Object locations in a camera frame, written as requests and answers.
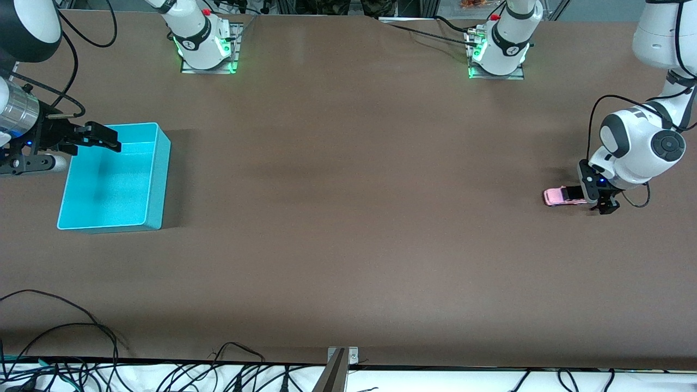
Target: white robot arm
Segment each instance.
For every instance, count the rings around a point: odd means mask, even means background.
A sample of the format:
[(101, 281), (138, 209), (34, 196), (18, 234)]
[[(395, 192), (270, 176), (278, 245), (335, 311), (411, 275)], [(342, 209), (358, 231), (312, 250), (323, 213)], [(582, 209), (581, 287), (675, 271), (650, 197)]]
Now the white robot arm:
[(483, 36), (478, 40), (479, 50), (473, 51), (472, 61), (492, 75), (513, 73), (525, 61), (543, 10), (539, 0), (507, 0), (500, 18), (477, 26)]
[(583, 195), (601, 214), (614, 197), (670, 169), (683, 156), (697, 95), (697, 1), (646, 0), (632, 48), (647, 65), (668, 70), (661, 94), (605, 117), (599, 147), (577, 167)]
[(193, 68), (207, 70), (231, 56), (230, 26), (226, 20), (204, 13), (196, 0), (145, 0), (162, 15), (174, 34), (179, 53)]

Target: power cord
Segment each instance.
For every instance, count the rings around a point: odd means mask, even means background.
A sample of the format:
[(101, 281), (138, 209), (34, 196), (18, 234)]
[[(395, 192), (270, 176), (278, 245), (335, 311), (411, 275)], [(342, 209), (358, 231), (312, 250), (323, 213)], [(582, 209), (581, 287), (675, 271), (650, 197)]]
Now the power cord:
[(283, 382), (281, 383), (281, 389), (279, 392), (289, 392), (288, 391), (288, 383), (291, 378), (291, 375), (288, 373), (288, 370), (290, 370), (291, 367), (286, 365), (286, 372), (283, 374)]
[(476, 46), (476, 45), (477, 45), (477, 44), (472, 43), (472, 42), (466, 42), (466, 41), (455, 40), (455, 39), (453, 39), (453, 38), (448, 38), (448, 37), (444, 37), (444, 36), (438, 36), (438, 35), (436, 35), (436, 34), (431, 34), (431, 33), (427, 33), (426, 31), (421, 31), (421, 30), (412, 29), (412, 28), (410, 28), (410, 27), (398, 26), (398, 25), (396, 25), (396, 24), (390, 24), (390, 26), (392, 26), (392, 27), (394, 27), (394, 28), (396, 28), (396, 29), (407, 30), (407, 31), (411, 31), (412, 33), (417, 33), (417, 34), (422, 34), (422, 35), (424, 35), (424, 36), (429, 36), (429, 37), (437, 38), (437, 39), (439, 39), (439, 40), (450, 41), (450, 42), (453, 42), (453, 43), (461, 43), (462, 45), (467, 45), (467, 46)]
[(435, 20), (440, 20), (440, 21), (442, 21), (442, 22), (445, 23), (449, 28), (451, 28), (451, 29), (453, 29), (453, 30), (455, 30), (455, 31), (459, 31), (459, 32), (461, 32), (461, 33), (466, 33), (466, 32), (467, 32), (467, 28), (462, 28), (462, 27), (455, 26), (454, 24), (450, 23), (449, 20), (445, 19), (444, 17), (442, 17), (442, 16), (440, 16), (440, 15), (435, 15), (433, 18), (434, 18)]
[(527, 370), (525, 374), (520, 378), (520, 380), (518, 380), (518, 384), (516, 384), (516, 386), (513, 389), (511, 389), (510, 392), (518, 392), (518, 390), (520, 390), (521, 386), (523, 386), (523, 383), (525, 382), (526, 378), (528, 378), (530, 373), (532, 373), (532, 370)]
[[(571, 390), (571, 389), (566, 385), (566, 383), (564, 383), (564, 380), (562, 379), (562, 372), (564, 372), (564, 373), (566, 373), (566, 374), (569, 375), (569, 378), (571, 379), (571, 383), (572, 383), (573, 386), (574, 386), (574, 390)], [(561, 384), (562, 387), (564, 387), (564, 389), (567, 390), (567, 392), (579, 392), (579, 386), (576, 384), (576, 379), (574, 379), (574, 375), (573, 375), (570, 371), (568, 371), (568, 369), (564, 369), (564, 370), (559, 369), (559, 370), (557, 370), (557, 380), (559, 380), (559, 384)]]
[(675, 17), (675, 56), (677, 57), (677, 63), (688, 75), (692, 76), (692, 79), (697, 79), (697, 75), (690, 72), (685, 64), (682, 62), (682, 55), (680, 54), (680, 25), (682, 24), (682, 9), (685, 5), (684, 1), (681, 1), (677, 5), (677, 16)]
[(638, 209), (642, 209), (642, 208), (646, 207), (647, 205), (649, 205), (649, 203), (651, 202), (651, 187), (649, 186), (649, 183), (648, 183), (648, 182), (647, 182), (647, 183), (644, 183), (644, 186), (646, 187), (646, 202), (644, 202), (644, 204), (642, 204), (642, 205), (635, 204), (633, 201), (631, 201), (631, 200), (628, 198), (627, 195), (625, 195), (625, 192), (622, 191), (622, 196), (625, 198), (625, 200), (627, 201), (627, 203), (630, 203), (630, 204), (631, 204), (632, 207), (636, 207), (636, 208), (638, 208)]
[(613, 381), (615, 381), (615, 369), (610, 369), (610, 378), (608, 379), (607, 383), (605, 383), (603, 392), (608, 392), (610, 390), (610, 385), (612, 385)]
[(82, 38), (83, 40), (85, 40), (86, 42), (88, 42), (90, 45), (96, 46), (96, 47), (110, 47), (110, 46), (112, 46), (112, 45), (116, 42), (116, 37), (117, 37), (117, 35), (118, 35), (118, 24), (116, 23), (116, 13), (114, 12), (114, 7), (112, 7), (112, 3), (111, 3), (109, 0), (105, 0), (105, 1), (107, 2), (107, 5), (109, 6), (109, 11), (112, 13), (112, 22), (114, 23), (114, 35), (112, 36), (112, 39), (111, 39), (108, 43), (105, 43), (105, 44), (96, 43), (96, 42), (92, 41), (91, 39), (87, 38), (80, 30), (77, 29), (77, 27), (75, 27), (75, 26), (70, 22), (70, 20), (68, 20), (68, 18), (67, 18), (65, 15), (63, 15), (62, 12), (59, 11), (58, 14), (60, 15), (61, 19), (62, 19), (62, 20), (63, 20), (63, 21), (64, 21), (64, 22), (65, 22), (78, 36), (80, 36), (80, 38)]
[(70, 40), (70, 37), (68, 37), (68, 34), (63, 32), (63, 39), (66, 40), (68, 43), (68, 46), (70, 47), (70, 51), (72, 52), (72, 73), (70, 74), (70, 79), (68, 80), (68, 83), (66, 84), (65, 87), (63, 87), (63, 93), (62, 96), (58, 96), (55, 101), (51, 104), (51, 107), (56, 107), (61, 100), (63, 99), (63, 96), (68, 93), (68, 90), (72, 87), (72, 83), (75, 81), (75, 77), (77, 76), (77, 67), (78, 67), (78, 59), (77, 59), (77, 50), (75, 50), (75, 45), (73, 45), (72, 41)]

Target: cyan plastic bin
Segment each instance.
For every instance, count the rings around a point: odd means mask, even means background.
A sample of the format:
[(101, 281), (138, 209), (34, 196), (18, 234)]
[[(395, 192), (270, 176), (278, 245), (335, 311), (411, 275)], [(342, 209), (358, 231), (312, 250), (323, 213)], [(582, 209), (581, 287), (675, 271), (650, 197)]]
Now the cyan plastic bin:
[(58, 228), (89, 234), (160, 229), (171, 142), (156, 123), (108, 127), (118, 132), (121, 152), (79, 148)]

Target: table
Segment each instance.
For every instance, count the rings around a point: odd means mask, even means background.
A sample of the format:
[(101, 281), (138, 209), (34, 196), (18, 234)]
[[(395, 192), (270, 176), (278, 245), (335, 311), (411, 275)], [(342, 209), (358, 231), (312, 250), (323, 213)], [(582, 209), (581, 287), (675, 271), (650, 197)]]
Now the table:
[[(106, 13), (69, 17), (111, 35)], [(504, 82), (469, 80), (458, 44), (367, 17), (259, 17), (230, 76), (181, 75), (159, 15), (118, 22), (109, 49), (74, 39), (70, 92), (85, 121), (165, 130), (164, 228), (60, 232), (65, 174), (2, 179), (3, 293), (76, 301), (137, 358), (236, 340), (271, 361), (352, 345), (370, 363), (694, 368), (695, 154), (652, 181), (646, 209), (542, 203), (575, 181), (596, 98), (661, 90), (663, 71), (631, 52), (633, 24), (542, 23), (526, 80)], [(63, 86), (71, 65), (62, 47), (20, 72)], [(601, 104), (597, 123), (621, 107)], [(8, 352), (82, 320), (30, 294), (0, 317)], [(73, 331), (32, 352), (109, 347)]]

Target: black cable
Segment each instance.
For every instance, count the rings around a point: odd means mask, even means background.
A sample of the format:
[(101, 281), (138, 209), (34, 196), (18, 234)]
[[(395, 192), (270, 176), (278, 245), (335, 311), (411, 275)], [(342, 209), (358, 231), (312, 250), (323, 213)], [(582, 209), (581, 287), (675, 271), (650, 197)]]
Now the black cable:
[(566, 11), (566, 7), (568, 7), (570, 3), (571, 3), (571, 0), (568, 0), (568, 1), (566, 2), (566, 4), (564, 4), (564, 6), (562, 7), (561, 11), (559, 11), (559, 13), (557, 14), (557, 16), (554, 18), (554, 21), (555, 21), (555, 22), (559, 20), (559, 17), (564, 13), (564, 11)]
[(51, 378), (51, 381), (48, 382), (46, 388), (44, 388), (44, 392), (51, 391), (51, 387), (53, 386), (53, 383), (56, 381), (56, 378), (58, 377), (58, 365), (55, 365), (54, 368), (55, 370), (53, 372), (53, 377)]
[(463, 28), (463, 27), (455, 26), (454, 24), (450, 23), (449, 20), (445, 19), (445, 18), (442, 17), (442, 16), (435, 15), (435, 16), (434, 16), (434, 19), (435, 19), (435, 20), (440, 20), (440, 21), (442, 21), (442, 22), (445, 23), (449, 28), (451, 28), (451, 29), (453, 29), (453, 30), (455, 30), (455, 31), (459, 31), (459, 32), (461, 32), (461, 33), (466, 33), (466, 32), (467, 32), (467, 29), (465, 29), (465, 28)]
[[(72, 83), (75, 81), (75, 77), (77, 76), (77, 67), (78, 67), (78, 60), (77, 60), (77, 50), (75, 50), (75, 45), (72, 44), (72, 41), (70, 40), (70, 37), (68, 37), (68, 34), (63, 32), (63, 39), (66, 40), (68, 43), (68, 46), (70, 47), (70, 51), (72, 52), (72, 74), (70, 74), (70, 79), (68, 80), (68, 83), (66, 86), (63, 88), (63, 95), (68, 93), (68, 90), (72, 87)], [(51, 104), (51, 107), (56, 107), (61, 100), (63, 99), (63, 96), (58, 96), (55, 101)]]
[(677, 97), (681, 96), (682, 94), (687, 94), (687, 93), (691, 93), (691, 92), (692, 92), (692, 87), (686, 87), (685, 90), (682, 90), (682, 91), (679, 92), (679, 93), (675, 93), (675, 94), (673, 94), (672, 96), (655, 96), (655, 97), (651, 97), (651, 98), (647, 99), (647, 101), (649, 101), (649, 100), (659, 100), (659, 99), (677, 98)]
[(208, 9), (210, 9), (210, 11), (211, 11), (212, 13), (214, 13), (214, 14), (217, 14), (217, 13), (218, 13), (218, 12), (216, 12), (216, 11), (213, 10), (213, 7), (210, 5), (210, 3), (208, 3), (207, 0), (203, 0), (203, 2), (206, 3), (206, 5), (208, 6)]
[(293, 384), (298, 389), (298, 392), (304, 392), (300, 385), (298, 385), (298, 383), (291, 377), (290, 374), (288, 374), (288, 380), (290, 380), (291, 384)]
[(608, 392), (610, 390), (610, 385), (612, 385), (613, 381), (615, 381), (615, 369), (610, 369), (610, 378), (608, 379), (607, 383), (605, 383), (603, 392)]
[(516, 386), (515, 386), (513, 389), (511, 389), (510, 392), (518, 392), (518, 390), (521, 388), (521, 386), (523, 386), (523, 383), (525, 382), (525, 379), (528, 378), (528, 376), (530, 375), (530, 373), (532, 373), (532, 371), (531, 371), (531, 370), (527, 370), (527, 371), (525, 372), (525, 374), (520, 378), (520, 380), (518, 380), (518, 384), (516, 384)]
[[(564, 383), (564, 380), (562, 380), (562, 372), (565, 372), (566, 374), (569, 375), (569, 378), (571, 379), (571, 383), (574, 385), (573, 391), (566, 385), (566, 383)], [(559, 384), (561, 384), (564, 387), (564, 389), (566, 389), (568, 392), (579, 392), (579, 386), (576, 385), (576, 379), (574, 379), (574, 375), (571, 374), (571, 372), (568, 371), (568, 369), (557, 370), (557, 380), (559, 380)]]
[(625, 192), (622, 191), (622, 196), (625, 198), (627, 203), (631, 204), (632, 207), (642, 209), (642, 208), (646, 207), (647, 205), (649, 205), (649, 203), (651, 202), (651, 186), (649, 186), (649, 183), (644, 183), (644, 186), (646, 187), (646, 202), (644, 202), (644, 204), (642, 204), (642, 205), (634, 204), (634, 202), (631, 201), (627, 195), (625, 195)]
[(288, 370), (290, 370), (291, 367), (286, 365), (285, 369), (286, 369), (286, 372), (283, 374), (283, 382), (281, 383), (281, 389), (279, 392), (289, 392), (288, 383), (289, 383), (289, 380), (291, 378), (291, 375), (288, 374)]
[(257, 378), (261, 373), (263, 373), (263, 372), (265, 372), (265, 371), (271, 369), (272, 367), (273, 367), (273, 366), (269, 365), (269, 366), (266, 366), (264, 369), (262, 369), (260, 365), (257, 366), (257, 367), (256, 367), (256, 372), (254, 373), (254, 375), (251, 376), (247, 381), (245, 381), (245, 382), (242, 383), (242, 389), (244, 389), (244, 388), (247, 386), (247, 384), (249, 384), (250, 382), (254, 381), (254, 385), (252, 386), (252, 391), (255, 391), (255, 390), (256, 390), (256, 378)]
[(213, 362), (215, 362), (215, 361), (218, 359), (218, 357), (220, 357), (220, 356), (223, 355), (223, 353), (224, 353), (224, 351), (225, 351), (225, 348), (226, 348), (228, 345), (233, 345), (233, 346), (235, 346), (235, 347), (237, 347), (237, 348), (239, 348), (239, 349), (242, 349), (242, 350), (244, 350), (244, 351), (246, 351), (246, 352), (248, 352), (248, 353), (250, 353), (250, 354), (256, 355), (256, 356), (259, 357), (259, 359), (261, 359), (261, 362), (266, 362), (266, 358), (264, 358), (263, 355), (261, 355), (260, 353), (254, 351), (253, 349), (250, 349), (249, 347), (247, 347), (247, 346), (245, 346), (245, 345), (243, 345), (242, 343), (239, 343), (239, 342), (226, 342), (226, 343), (224, 343), (223, 346), (220, 347), (220, 349), (218, 350), (217, 354), (215, 355), (215, 358), (213, 359)]
[(680, 55), (680, 25), (682, 24), (682, 8), (685, 3), (683, 1), (679, 2), (677, 5), (677, 17), (675, 18), (675, 56), (677, 57), (677, 63), (688, 75), (692, 76), (692, 79), (697, 79), (697, 75), (690, 72), (685, 64), (682, 62), (682, 56)]
[(465, 41), (460, 41), (460, 40), (454, 40), (454, 39), (448, 38), (448, 37), (437, 36), (436, 34), (431, 34), (431, 33), (425, 32), (425, 31), (419, 31), (419, 30), (415, 30), (415, 29), (410, 29), (409, 27), (398, 26), (398, 25), (396, 25), (396, 24), (390, 24), (390, 26), (392, 26), (392, 27), (394, 27), (394, 28), (397, 28), (397, 29), (402, 29), (402, 30), (411, 31), (412, 33), (418, 33), (418, 34), (423, 34), (424, 36), (429, 36), (429, 37), (437, 38), (437, 39), (439, 39), (439, 40), (446, 40), (446, 41), (450, 41), (450, 42), (453, 42), (453, 43), (461, 43), (462, 45), (467, 45), (467, 46), (477, 46), (477, 44), (472, 43), (472, 42), (465, 42)]
[(57, 96), (65, 98), (65, 99), (69, 100), (70, 102), (72, 102), (75, 106), (77, 106), (80, 109), (80, 111), (78, 113), (74, 113), (72, 115), (72, 117), (74, 119), (76, 119), (77, 117), (82, 117), (85, 115), (85, 112), (86, 112), (85, 106), (83, 106), (80, 102), (78, 102), (75, 98), (69, 96), (68, 94), (61, 93), (60, 91), (54, 89), (53, 87), (47, 86), (41, 82), (37, 82), (34, 79), (31, 79), (29, 77), (26, 77), (24, 75), (16, 73), (15, 71), (8, 71), (8, 74), (12, 75), (13, 77), (16, 77), (17, 79), (24, 80), (27, 83), (31, 83), (34, 86), (40, 87), (41, 89), (44, 89), (46, 91), (50, 91), (50, 92), (56, 94)]
[(109, 0), (105, 0), (105, 1), (107, 2), (107, 5), (109, 6), (109, 11), (112, 13), (112, 22), (114, 23), (114, 36), (112, 36), (112, 39), (108, 43), (105, 43), (105, 44), (96, 43), (96, 42), (92, 41), (91, 39), (87, 38), (82, 32), (80, 32), (80, 30), (77, 29), (77, 27), (75, 27), (72, 23), (70, 23), (70, 20), (68, 20), (68, 18), (65, 15), (63, 15), (63, 13), (61, 13), (60, 11), (59, 11), (59, 15), (60, 15), (61, 19), (78, 36), (80, 36), (80, 38), (87, 41), (90, 45), (96, 46), (96, 47), (110, 47), (116, 42), (116, 37), (118, 36), (118, 24), (116, 23), (116, 13), (114, 12), (114, 7), (112, 7), (112, 3)]
[(15, 362), (14, 362), (14, 363), (12, 364), (12, 366), (10, 367), (10, 372), (11, 372), (12, 369), (15, 367), (15, 365), (17, 365), (17, 363), (19, 362), (19, 360), (20, 360), (20, 358), (22, 357), (22, 355), (23, 355), (25, 352), (27, 352), (27, 351), (31, 348), (31, 346), (33, 346), (37, 341), (39, 341), (43, 336), (46, 336), (48, 333), (51, 333), (51, 332), (53, 332), (53, 331), (55, 331), (55, 330), (62, 329), (62, 328), (65, 328), (65, 327), (69, 327), (69, 326), (94, 326), (94, 327), (98, 328), (100, 331), (102, 331), (102, 333), (104, 333), (104, 334), (109, 338), (109, 340), (111, 340), (112, 345), (113, 345), (113, 350), (112, 350), (112, 363), (114, 364), (114, 367), (113, 367), (113, 369), (112, 369), (112, 373), (109, 375), (109, 381), (108, 381), (108, 383), (107, 383), (107, 389), (106, 389), (106, 392), (109, 392), (109, 390), (110, 390), (110, 388), (111, 388), (111, 380), (112, 380), (112, 378), (113, 378), (113, 376), (114, 376), (114, 373), (116, 372), (116, 364), (118, 363), (118, 338), (116, 337), (116, 334), (115, 334), (108, 326), (105, 326), (104, 324), (101, 324), (101, 323), (97, 320), (97, 318), (94, 317), (94, 315), (92, 315), (92, 313), (90, 313), (87, 309), (85, 309), (85, 308), (83, 308), (83, 307), (77, 305), (76, 303), (74, 303), (74, 302), (72, 302), (72, 301), (69, 301), (69, 300), (63, 298), (62, 296), (58, 296), (58, 295), (51, 294), (51, 293), (48, 293), (48, 292), (42, 292), (42, 291), (40, 291), (40, 290), (35, 290), (35, 289), (23, 289), (23, 290), (18, 290), (18, 291), (16, 291), (16, 292), (13, 292), (13, 293), (7, 294), (7, 295), (5, 295), (5, 296), (3, 296), (3, 297), (0, 297), (0, 303), (1, 303), (2, 301), (5, 301), (6, 299), (12, 297), (12, 296), (15, 296), (15, 295), (18, 295), (18, 294), (21, 294), (21, 293), (25, 293), (25, 292), (32, 292), (32, 293), (35, 293), (35, 294), (41, 294), (41, 295), (43, 295), (43, 296), (48, 296), (48, 297), (51, 297), (51, 298), (54, 298), (54, 299), (58, 299), (58, 300), (60, 300), (60, 301), (62, 301), (62, 302), (64, 302), (64, 303), (67, 303), (68, 305), (70, 305), (70, 306), (72, 306), (72, 307), (74, 307), (74, 308), (80, 310), (80, 311), (83, 312), (85, 315), (87, 315), (87, 317), (89, 317), (89, 319), (90, 319), (92, 322), (91, 322), (91, 323), (67, 323), (67, 324), (61, 324), (61, 325), (59, 325), (59, 326), (55, 326), (55, 327), (53, 327), (53, 328), (50, 328), (50, 329), (48, 329), (48, 330), (42, 332), (41, 334), (39, 334), (39, 336), (37, 336), (37, 337), (34, 338), (29, 344), (27, 344), (27, 345), (24, 347), (24, 349), (22, 349), (22, 351), (20, 352), (20, 354), (17, 356), (17, 360), (15, 360)]
[(290, 369), (290, 370), (288, 370), (287, 372), (283, 372), (283, 373), (281, 373), (281, 374), (279, 374), (279, 375), (274, 376), (272, 379), (268, 380), (264, 385), (260, 386), (259, 389), (257, 389), (257, 390), (252, 390), (252, 392), (259, 392), (259, 391), (261, 391), (262, 389), (266, 388), (267, 385), (269, 385), (269, 384), (271, 384), (272, 382), (274, 382), (278, 377), (282, 377), (282, 376), (283, 376), (284, 374), (286, 374), (286, 373), (294, 372), (294, 371), (296, 371), (296, 370), (305, 369), (305, 368), (312, 368), (312, 367), (314, 367), (314, 366), (316, 366), (316, 365), (302, 365), (302, 366), (298, 366), (297, 368)]

